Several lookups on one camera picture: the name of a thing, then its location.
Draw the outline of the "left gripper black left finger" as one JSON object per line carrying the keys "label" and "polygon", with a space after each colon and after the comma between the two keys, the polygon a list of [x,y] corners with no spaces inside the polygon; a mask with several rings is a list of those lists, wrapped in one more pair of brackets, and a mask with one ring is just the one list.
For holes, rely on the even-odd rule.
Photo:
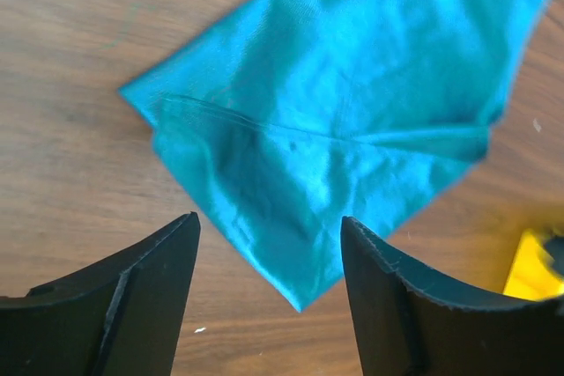
{"label": "left gripper black left finger", "polygon": [[182,215],[67,276],[1,299],[3,375],[168,375],[200,237]]}

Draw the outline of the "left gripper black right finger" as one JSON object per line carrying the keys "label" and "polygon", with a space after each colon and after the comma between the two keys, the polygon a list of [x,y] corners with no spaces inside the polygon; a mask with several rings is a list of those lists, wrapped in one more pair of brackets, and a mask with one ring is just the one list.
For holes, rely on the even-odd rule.
{"label": "left gripper black right finger", "polygon": [[459,281],[353,217],[341,250],[365,375],[561,375],[563,298],[512,298]]}

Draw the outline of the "teal cloth napkin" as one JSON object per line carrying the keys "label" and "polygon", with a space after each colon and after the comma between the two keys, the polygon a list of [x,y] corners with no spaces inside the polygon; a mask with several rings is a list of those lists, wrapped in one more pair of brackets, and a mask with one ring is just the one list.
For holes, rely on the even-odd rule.
{"label": "teal cloth napkin", "polygon": [[248,0],[123,85],[167,170],[297,310],[485,157],[549,0]]}

